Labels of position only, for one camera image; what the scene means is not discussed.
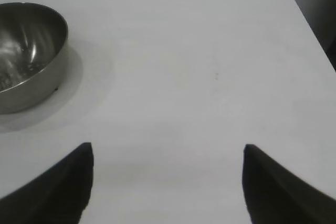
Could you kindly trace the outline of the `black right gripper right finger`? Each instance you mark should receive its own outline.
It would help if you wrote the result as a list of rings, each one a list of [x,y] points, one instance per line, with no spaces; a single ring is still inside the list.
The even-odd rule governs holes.
[[[253,144],[244,148],[242,187],[252,223],[335,223],[335,199]]]

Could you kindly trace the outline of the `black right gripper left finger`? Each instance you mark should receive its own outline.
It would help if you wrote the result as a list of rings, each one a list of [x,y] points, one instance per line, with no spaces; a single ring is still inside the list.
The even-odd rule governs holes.
[[[91,143],[82,143],[26,185],[1,198],[1,223],[79,223],[93,185]]]

